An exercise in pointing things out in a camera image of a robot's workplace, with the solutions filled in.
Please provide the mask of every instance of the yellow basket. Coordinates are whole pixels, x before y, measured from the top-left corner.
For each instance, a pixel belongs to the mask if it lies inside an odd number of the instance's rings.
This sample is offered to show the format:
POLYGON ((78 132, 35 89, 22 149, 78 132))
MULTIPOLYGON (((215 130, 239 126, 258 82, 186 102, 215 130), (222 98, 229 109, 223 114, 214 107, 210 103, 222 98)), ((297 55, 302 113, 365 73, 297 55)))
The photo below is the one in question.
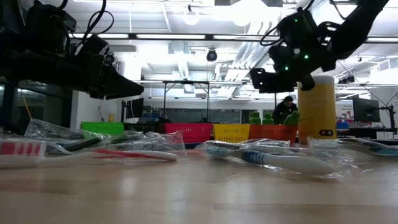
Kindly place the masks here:
POLYGON ((215 140, 238 143, 249 139, 250 124, 214 124, 215 140))

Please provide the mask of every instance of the computer monitor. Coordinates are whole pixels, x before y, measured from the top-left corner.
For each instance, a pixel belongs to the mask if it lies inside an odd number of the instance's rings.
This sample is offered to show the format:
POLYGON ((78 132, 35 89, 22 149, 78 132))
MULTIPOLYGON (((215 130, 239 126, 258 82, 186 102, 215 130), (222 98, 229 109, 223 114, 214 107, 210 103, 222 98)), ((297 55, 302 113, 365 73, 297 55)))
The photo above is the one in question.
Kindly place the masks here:
POLYGON ((379 102, 353 98, 354 120, 366 122, 380 122, 379 102))
POLYGON ((130 100, 126 103, 126 118, 141 118, 144 107, 144 99, 130 100))

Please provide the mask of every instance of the red basket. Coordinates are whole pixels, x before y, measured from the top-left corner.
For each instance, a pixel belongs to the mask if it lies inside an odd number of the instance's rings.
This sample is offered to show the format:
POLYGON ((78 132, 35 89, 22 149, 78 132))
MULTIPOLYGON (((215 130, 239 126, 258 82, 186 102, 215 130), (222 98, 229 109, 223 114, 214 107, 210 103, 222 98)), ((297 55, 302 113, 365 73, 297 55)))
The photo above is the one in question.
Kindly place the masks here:
POLYGON ((298 126, 288 125, 255 125, 250 126, 249 139, 268 138, 274 140, 290 141, 294 144, 298 126))
POLYGON ((164 124, 164 128, 166 133, 183 130, 185 143, 205 142, 210 140, 213 124, 164 124))

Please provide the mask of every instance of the desk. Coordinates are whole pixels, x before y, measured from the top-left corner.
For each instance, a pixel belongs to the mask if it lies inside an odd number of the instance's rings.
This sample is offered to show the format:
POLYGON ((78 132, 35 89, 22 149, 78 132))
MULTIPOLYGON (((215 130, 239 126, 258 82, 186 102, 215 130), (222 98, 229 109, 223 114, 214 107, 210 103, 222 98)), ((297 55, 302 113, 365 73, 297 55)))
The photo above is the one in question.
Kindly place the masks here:
POLYGON ((398 164, 356 180, 189 161, 0 170, 1 223, 396 224, 398 164))
POLYGON ((337 129, 337 136, 355 136, 356 138, 371 138, 377 139, 377 132, 393 132, 394 128, 349 128, 349 129, 337 129))

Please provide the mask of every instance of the person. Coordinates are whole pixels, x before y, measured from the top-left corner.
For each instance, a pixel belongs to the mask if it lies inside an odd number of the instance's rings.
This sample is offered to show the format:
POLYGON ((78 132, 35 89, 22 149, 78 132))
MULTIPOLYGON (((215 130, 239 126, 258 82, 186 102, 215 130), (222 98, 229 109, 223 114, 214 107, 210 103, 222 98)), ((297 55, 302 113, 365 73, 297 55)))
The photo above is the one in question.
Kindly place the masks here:
POLYGON ((295 110, 297 110, 297 105, 293 103, 293 98, 291 96, 286 96, 274 109, 272 119, 274 119, 275 124, 283 124, 286 117, 295 110))

